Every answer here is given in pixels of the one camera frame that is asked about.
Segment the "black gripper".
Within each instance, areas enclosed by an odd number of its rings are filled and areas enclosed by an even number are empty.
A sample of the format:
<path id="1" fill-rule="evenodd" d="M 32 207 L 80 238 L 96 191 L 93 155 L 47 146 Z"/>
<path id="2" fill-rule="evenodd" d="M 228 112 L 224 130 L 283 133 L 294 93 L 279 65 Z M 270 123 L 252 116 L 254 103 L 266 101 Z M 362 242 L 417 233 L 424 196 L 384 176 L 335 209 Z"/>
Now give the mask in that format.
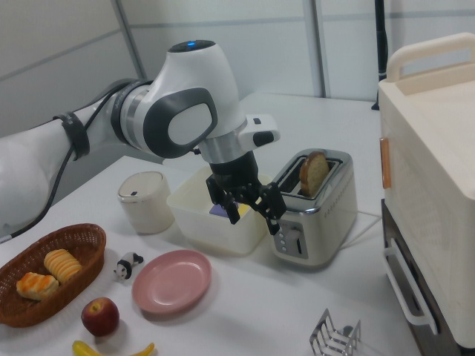
<path id="1" fill-rule="evenodd" d="M 286 212 L 286 203 L 276 182 L 262 185 L 258 179 L 258 165 L 252 151 L 230 162 L 209 164 L 212 175 L 206 180 L 213 203 L 209 213 L 226 217 L 234 225 L 240 219 L 238 204 L 227 191 L 242 188 L 240 202 L 258 212 L 266 221 L 269 233 L 279 232 L 279 219 Z"/>

